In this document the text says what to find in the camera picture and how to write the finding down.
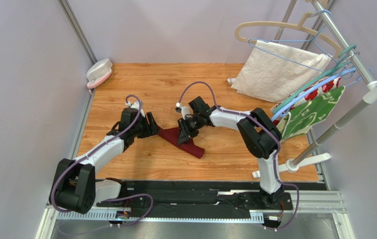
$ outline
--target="wooden floor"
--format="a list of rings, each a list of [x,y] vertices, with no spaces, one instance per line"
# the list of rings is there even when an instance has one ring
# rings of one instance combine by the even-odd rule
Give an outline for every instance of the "wooden floor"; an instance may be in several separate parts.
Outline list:
[[[95,93],[79,155],[98,144],[120,120],[125,97],[135,94],[144,102],[144,111],[152,112],[162,128],[177,127],[181,114],[175,103],[187,85],[205,81],[215,91],[219,105],[238,111],[263,108],[270,115],[273,103],[236,93],[227,83],[237,76],[242,64],[115,64],[109,79]],[[210,106],[211,94],[204,85],[195,85],[185,94],[182,104],[201,96]],[[225,180],[252,181],[251,173],[258,169],[240,134],[227,128],[205,127],[194,138],[206,150],[198,159],[168,143],[159,136],[135,139],[123,154],[109,162],[98,178],[145,180]],[[294,158],[307,147],[306,137],[298,136],[282,144],[279,163]],[[301,168],[297,173],[282,173],[287,181],[317,181],[315,166]]]

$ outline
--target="teal hanger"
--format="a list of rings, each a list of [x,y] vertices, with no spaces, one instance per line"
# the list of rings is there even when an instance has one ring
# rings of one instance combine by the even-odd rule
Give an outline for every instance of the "teal hanger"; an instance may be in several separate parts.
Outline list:
[[[352,49],[356,49],[356,45],[351,45],[348,48],[346,48],[344,51],[342,51],[342,53],[340,53],[340,55],[337,58],[342,57],[344,54],[348,53]],[[290,103],[294,98],[296,98],[299,94],[301,94],[304,90],[306,90],[306,88],[308,88],[311,85],[315,84],[317,81],[321,80],[324,77],[332,76],[338,70],[340,70],[341,68],[345,68],[347,65],[349,65],[351,63],[350,61],[346,61],[348,59],[348,57],[349,56],[343,56],[336,63],[336,65],[333,68],[331,68],[330,70],[328,70],[326,72],[321,73],[319,76],[315,77],[313,80],[311,80],[310,82],[308,82],[306,85],[302,86],[302,88],[300,88],[299,90],[297,90],[294,94],[292,94],[290,97],[288,97],[287,99],[285,99],[285,101],[283,101],[278,107],[276,107],[272,111],[272,113],[276,114],[280,109],[282,109],[284,106],[286,106],[288,103]]]

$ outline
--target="dark red cloth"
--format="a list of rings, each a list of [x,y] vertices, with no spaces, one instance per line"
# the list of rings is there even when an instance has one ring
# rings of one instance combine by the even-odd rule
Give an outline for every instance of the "dark red cloth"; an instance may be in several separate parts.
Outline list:
[[[160,132],[158,135],[162,138],[164,138],[166,141],[172,143],[179,149],[184,150],[185,152],[197,157],[202,158],[203,154],[205,154],[205,149],[200,148],[198,146],[194,145],[194,141],[191,138],[186,143],[183,143],[182,145],[178,145],[178,137],[179,137],[179,128],[169,128],[169,129],[160,129]]]

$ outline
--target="white wall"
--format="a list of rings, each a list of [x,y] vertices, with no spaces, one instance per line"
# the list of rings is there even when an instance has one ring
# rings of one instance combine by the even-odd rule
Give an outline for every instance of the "white wall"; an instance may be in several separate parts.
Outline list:
[[[56,0],[0,1],[0,238],[35,237],[89,67]]]
[[[234,37],[246,21],[281,21],[290,0],[69,0],[99,59],[113,62],[244,63],[252,48]],[[290,21],[311,4],[298,1]],[[277,28],[250,28],[248,37],[273,39]],[[287,31],[284,39],[304,39]]]
[[[377,1],[338,1],[334,20],[377,79]],[[367,92],[363,81],[346,89],[329,119],[315,127],[321,135]],[[325,163],[332,189],[340,190],[356,238],[377,238],[377,102],[321,147],[333,159]]]

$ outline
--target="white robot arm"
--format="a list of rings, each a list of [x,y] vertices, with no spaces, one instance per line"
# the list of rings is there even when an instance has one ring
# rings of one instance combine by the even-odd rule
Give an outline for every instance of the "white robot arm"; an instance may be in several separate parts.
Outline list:
[[[229,111],[223,107],[217,109],[215,106],[209,107],[201,97],[197,97],[189,105],[192,114],[187,106],[177,103],[177,111],[182,114],[182,118],[178,120],[180,130],[178,144],[183,144],[197,136],[198,129],[204,126],[226,127],[240,131],[248,150],[257,158],[261,173],[260,187],[266,192],[270,203],[277,201],[283,193],[282,186],[277,180],[279,172],[275,173],[272,160],[277,145],[263,130],[257,132],[255,123],[247,118],[247,116],[254,118],[280,140],[281,133],[266,113],[260,108],[251,112]]]
[[[59,162],[51,190],[58,207],[84,214],[96,203],[119,196],[120,180],[96,180],[95,176],[110,160],[123,153],[134,142],[135,137],[153,136],[160,130],[153,115],[150,112],[144,114],[142,110],[139,118],[130,127],[140,105],[135,102],[128,106],[129,108],[122,112],[121,121],[112,127],[99,144],[74,160],[62,159]],[[71,170],[57,182],[70,167]]]

